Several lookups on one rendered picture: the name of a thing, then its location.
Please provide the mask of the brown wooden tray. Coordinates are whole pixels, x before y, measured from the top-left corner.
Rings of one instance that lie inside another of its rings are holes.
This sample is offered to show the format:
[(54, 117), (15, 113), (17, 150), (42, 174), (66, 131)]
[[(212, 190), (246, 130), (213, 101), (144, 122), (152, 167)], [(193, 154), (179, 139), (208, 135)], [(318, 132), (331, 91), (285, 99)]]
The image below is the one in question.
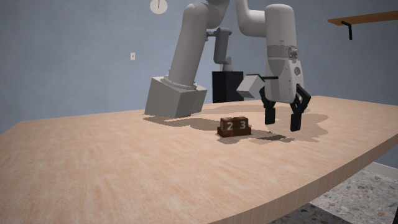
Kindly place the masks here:
[(223, 130), (220, 127), (217, 127), (217, 134), (222, 138), (235, 137), (235, 136), (247, 136), (251, 135), (251, 128), (243, 128), (243, 129), (229, 129)]

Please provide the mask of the brown cube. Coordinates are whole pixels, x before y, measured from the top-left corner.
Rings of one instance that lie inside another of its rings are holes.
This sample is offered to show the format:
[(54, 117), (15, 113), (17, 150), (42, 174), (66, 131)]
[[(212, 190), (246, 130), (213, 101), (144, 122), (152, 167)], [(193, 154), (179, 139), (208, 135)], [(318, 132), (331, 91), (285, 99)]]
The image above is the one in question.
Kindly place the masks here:
[(223, 130), (236, 129), (236, 120), (234, 118), (220, 118), (220, 128)]
[(234, 117), (236, 120), (236, 129), (243, 129), (248, 128), (248, 118), (241, 116), (241, 117)]

